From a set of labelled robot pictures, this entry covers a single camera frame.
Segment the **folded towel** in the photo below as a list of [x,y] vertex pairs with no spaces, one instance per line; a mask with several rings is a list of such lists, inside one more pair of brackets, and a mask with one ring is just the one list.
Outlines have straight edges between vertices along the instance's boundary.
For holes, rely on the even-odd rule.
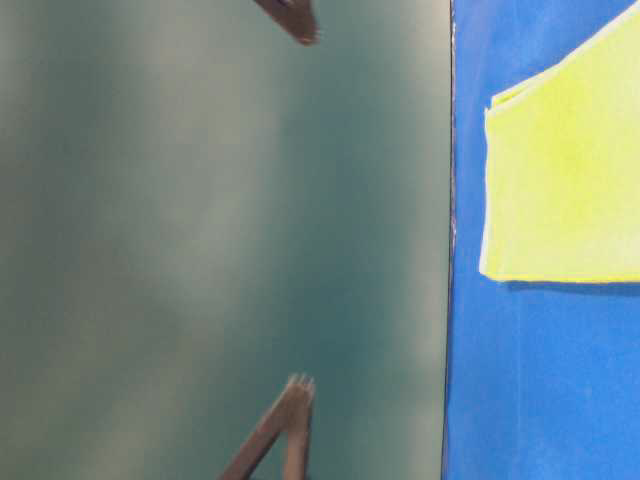
[[485,112],[480,272],[640,281],[640,2]]

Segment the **blue surface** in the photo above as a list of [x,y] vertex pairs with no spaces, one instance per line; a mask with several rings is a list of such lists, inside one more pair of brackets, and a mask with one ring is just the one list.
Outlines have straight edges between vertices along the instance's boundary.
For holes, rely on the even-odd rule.
[[501,284],[478,273],[491,95],[554,65],[632,3],[455,1],[449,480],[640,475],[640,285]]

